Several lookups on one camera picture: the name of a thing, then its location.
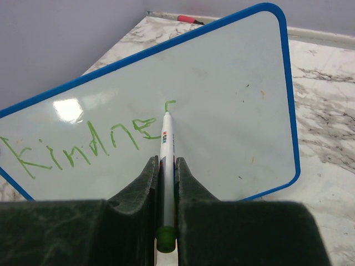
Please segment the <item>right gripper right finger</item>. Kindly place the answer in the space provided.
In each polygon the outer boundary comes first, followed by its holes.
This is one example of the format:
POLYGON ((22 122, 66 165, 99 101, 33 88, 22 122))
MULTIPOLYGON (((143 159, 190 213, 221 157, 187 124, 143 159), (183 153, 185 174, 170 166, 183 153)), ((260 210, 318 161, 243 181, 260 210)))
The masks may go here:
POLYGON ((220 201, 176 162, 180 265, 330 265, 316 221, 301 203, 220 201))

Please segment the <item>blue framed whiteboard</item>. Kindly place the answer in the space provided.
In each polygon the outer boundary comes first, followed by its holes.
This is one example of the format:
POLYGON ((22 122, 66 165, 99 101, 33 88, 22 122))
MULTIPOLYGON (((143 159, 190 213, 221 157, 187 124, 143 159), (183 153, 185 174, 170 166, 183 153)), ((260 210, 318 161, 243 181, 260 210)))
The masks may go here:
POLYGON ((1 111, 1 176, 28 200, 109 198, 161 145, 221 200, 301 173, 286 17, 260 3, 1 111))

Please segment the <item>white marker pen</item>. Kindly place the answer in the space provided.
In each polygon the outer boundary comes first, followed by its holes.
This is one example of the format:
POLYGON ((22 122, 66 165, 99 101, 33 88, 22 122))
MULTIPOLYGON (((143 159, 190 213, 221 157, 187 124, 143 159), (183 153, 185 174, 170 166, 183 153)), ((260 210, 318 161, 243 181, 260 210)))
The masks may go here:
POLYGON ((159 204, 156 248, 171 253, 176 247, 175 229, 175 146, 173 117, 166 111, 163 117, 160 145, 159 204))

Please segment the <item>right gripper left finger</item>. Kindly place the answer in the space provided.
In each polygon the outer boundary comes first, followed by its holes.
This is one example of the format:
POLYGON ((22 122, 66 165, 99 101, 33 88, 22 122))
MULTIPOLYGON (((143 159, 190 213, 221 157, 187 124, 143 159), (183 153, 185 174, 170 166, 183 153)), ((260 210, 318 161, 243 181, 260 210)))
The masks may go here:
POLYGON ((155 265, 158 169, 108 200, 1 203, 1 264, 155 265))

